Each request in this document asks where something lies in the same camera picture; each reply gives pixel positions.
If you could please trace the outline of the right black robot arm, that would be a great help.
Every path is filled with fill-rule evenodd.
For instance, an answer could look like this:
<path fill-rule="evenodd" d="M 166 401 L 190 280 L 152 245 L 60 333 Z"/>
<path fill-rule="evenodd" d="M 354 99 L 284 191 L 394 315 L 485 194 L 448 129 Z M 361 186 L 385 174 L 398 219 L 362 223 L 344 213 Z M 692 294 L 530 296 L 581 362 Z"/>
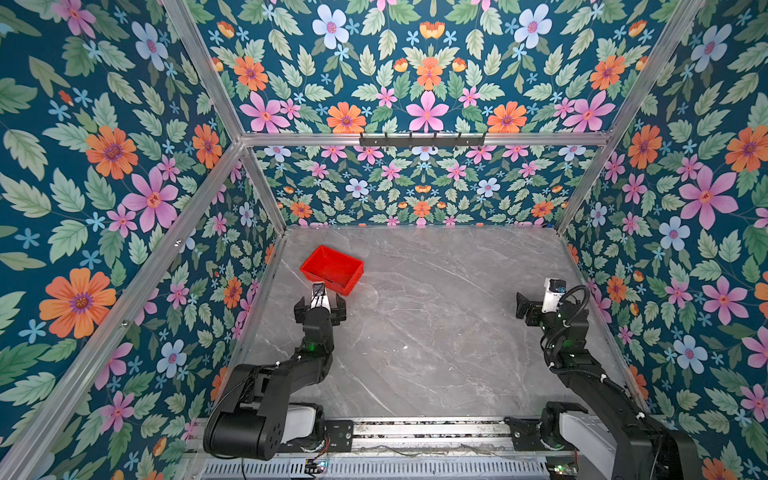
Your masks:
<path fill-rule="evenodd" d="M 540 301 L 516 296 L 515 315 L 541 330 L 547 369 L 579 397 L 549 402 L 538 431 L 544 446 L 571 445 L 605 479 L 699 479 L 695 442 L 637 405 L 587 348 L 590 290 L 549 279 Z"/>

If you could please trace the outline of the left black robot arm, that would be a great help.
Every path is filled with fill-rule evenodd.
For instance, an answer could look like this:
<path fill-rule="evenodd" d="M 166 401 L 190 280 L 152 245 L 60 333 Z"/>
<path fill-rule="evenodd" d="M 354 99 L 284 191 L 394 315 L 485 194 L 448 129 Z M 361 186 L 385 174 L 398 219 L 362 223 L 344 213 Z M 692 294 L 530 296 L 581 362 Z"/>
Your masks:
<path fill-rule="evenodd" d="M 325 295 L 311 302 L 301 299 L 294 306 L 294 316 L 303 338 L 289 359 L 232 369 L 204 430 L 206 453 L 267 461 L 291 442 L 304 448 L 326 443 L 323 407 L 292 403 L 290 397 L 321 383 L 330 373 L 333 330 L 346 320 L 346 301 L 337 296 L 332 306 Z"/>

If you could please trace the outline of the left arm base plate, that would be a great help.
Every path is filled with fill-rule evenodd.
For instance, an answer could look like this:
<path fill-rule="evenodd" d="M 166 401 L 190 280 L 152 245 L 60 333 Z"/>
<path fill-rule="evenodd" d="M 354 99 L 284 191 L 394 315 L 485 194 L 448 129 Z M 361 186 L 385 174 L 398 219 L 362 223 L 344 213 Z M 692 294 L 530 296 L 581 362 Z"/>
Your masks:
<path fill-rule="evenodd" d="M 352 420 L 315 421 L 310 434 L 296 439 L 294 444 L 304 452 L 350 452 L 355 423 Z"/>

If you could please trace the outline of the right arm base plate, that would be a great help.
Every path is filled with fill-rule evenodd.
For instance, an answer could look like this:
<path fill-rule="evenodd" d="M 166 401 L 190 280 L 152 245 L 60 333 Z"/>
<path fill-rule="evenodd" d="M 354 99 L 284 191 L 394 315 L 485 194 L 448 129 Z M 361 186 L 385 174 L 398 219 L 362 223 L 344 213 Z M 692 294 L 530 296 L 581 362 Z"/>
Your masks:
<path fill-rule="evenodd" d="M 549 417 L 520 418 L 505 417 L 510 437 L 516 451 L 573 451 L 574 446 L 567 442 L 559 431 L 555 420 Z"/>

